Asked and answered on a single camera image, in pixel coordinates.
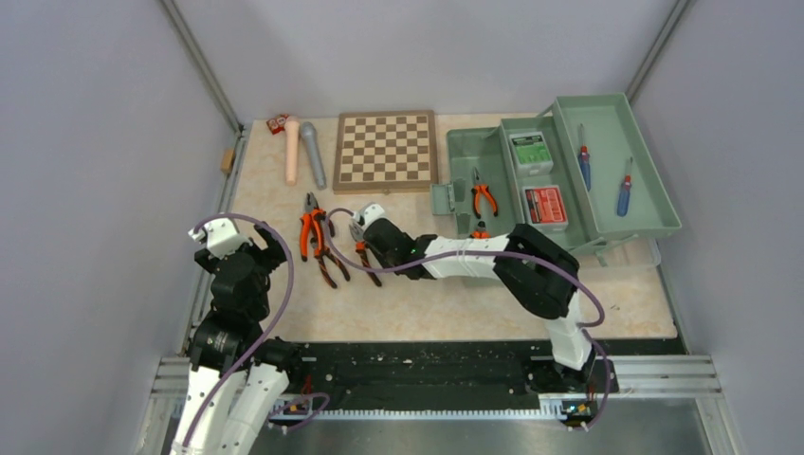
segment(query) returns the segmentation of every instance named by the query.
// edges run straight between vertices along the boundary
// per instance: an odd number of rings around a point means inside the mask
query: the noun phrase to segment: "metal floor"
[[[168,453],[174,421],[163,453]],[[551,421],[320,421],[265,428],[251,455],[709,455],[694,400],[613,400],[588,434]]]

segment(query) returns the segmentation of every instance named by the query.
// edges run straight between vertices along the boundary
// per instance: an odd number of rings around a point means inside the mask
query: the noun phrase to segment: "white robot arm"
[[[205,247],[195,261],[214,275],[211,310],[192,337],[188,392],[179,420],[172,454],[246,455],[279,396],[290,384],[289,375],[301,364],[299,348],[269,339],[254,356],[218,389],[201,414],[189,443],[184,439],[192,419],[221,376],[259,337],[260,320],[269,314],[269,274],[285,261],[270,234],[257,232],[267,242],[258,248],[241,234],[232,220],[219,219],[190,232]],[[235,393],[240,398],[232,406]]]
[[[366,242],[384,267],[446,256],[397,272],[412,280],[471,277],[501,281],[525,309],[544,319],[557,363],[581,371],[594,362],[592,344],[577,326],[580,310],[576,288],[544,267],[492,254],[511,251],[540,257],[577,276],[577,260],[534,228],[516,225],[510,233],[488,239],[422,235],[414,240],[386,217],[382,207],[369,204],[353,215],[350,230],[356,240]]]

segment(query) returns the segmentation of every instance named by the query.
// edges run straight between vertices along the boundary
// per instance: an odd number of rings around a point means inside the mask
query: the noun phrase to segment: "wooden chessboard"
[[[429,191],[438,183],[435,114],[341,114],[334,176],[335,194]]]

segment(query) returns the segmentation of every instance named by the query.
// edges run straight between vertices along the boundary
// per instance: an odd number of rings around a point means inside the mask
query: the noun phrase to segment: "screwdriver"
[[[580,173],[583,175],[583,181],[586,182],[586,191],[590,191],[592,189],[592,171],[589,169],[589,151],[586,149],[586,141],[583,137],[583,123],[578,125],[578,135],[580,136],[578,166],[580,166]]]
[[[626,176],[620,185],[620,196],[617,198],[617,214],[626,216],[628,214],[628,204],[630,201],[630,170],[633,167],[633,156],[626,161]]]

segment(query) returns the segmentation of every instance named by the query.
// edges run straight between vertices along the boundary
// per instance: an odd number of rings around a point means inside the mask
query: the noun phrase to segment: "gray microphone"
[[[316,179],[316,187],[318,187],[319,190],[323,190],[326,188],[326,173],[324,173],[324,166],[321,163],[319,144],[316,141],[316,127],[309,121],[306,121],[301,124],[299,132],[304,139],[304,145],[307,146],[307,157],[310,159],[310,166],[313,168],[313,177]]]

